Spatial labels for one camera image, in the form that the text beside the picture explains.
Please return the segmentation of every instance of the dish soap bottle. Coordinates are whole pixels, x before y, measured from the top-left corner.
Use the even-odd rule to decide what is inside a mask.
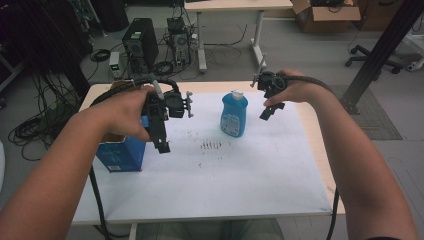
[[[241,137],[246,126],[247,99],[243,91],[234,90],[222,98],[224,110],[221,115],[221,130],[233,137]]]

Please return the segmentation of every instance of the desk leg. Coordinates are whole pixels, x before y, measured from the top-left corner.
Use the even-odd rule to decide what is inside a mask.
[[[197,55],[199,59],[199,71],[201,73],[205,73],[207,70],[207,67],[206,67],[206,57],[205,57],[205,46],[203,45],[201,15],[202,15],[201,12],[197,12],[197,39],[199,41],[199,47],[197,48]]]
[[[258,12],[258,19],[256,20],[255,38],[251,39],[253,51],[255,52],[255,56],[256,56],[256,60],[258,61],[258,64],[261,63],[263,58],[261,48],[259,47],[259,38],[261,36],[263,18],[264,18],[264,10],[260,10]],[[264,62],[262,65],[262,69],[265,69],[265,68],[266,68],[266,63]]]

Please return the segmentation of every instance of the white paper sheet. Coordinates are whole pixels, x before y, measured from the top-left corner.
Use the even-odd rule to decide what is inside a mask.
[[[233,138],[220,130],[226,93],[193,95],[193,118],[170,119],[170,153],[146,146],[142,172],[109,173],[94,167],[109,222],[250,218],[330,213],[294,104],[268,121],[263,93],[245,93],[246,130]],[[74,223],[98,222],[89,181]]]

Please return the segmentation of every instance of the bottle cap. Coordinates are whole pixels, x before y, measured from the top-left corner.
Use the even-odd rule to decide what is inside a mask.
[[[232,91],[232,93],[233,93],[233,98],[235,100],[240,100],[243,98],[243,91],[240,89],[235,89]]]

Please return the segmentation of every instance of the blue box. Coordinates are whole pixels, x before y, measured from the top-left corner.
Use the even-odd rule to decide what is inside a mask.
[[[96,156],[109,172],[137,172],[141,171],[145,148],[146,143],[135,137],[107,134]]]

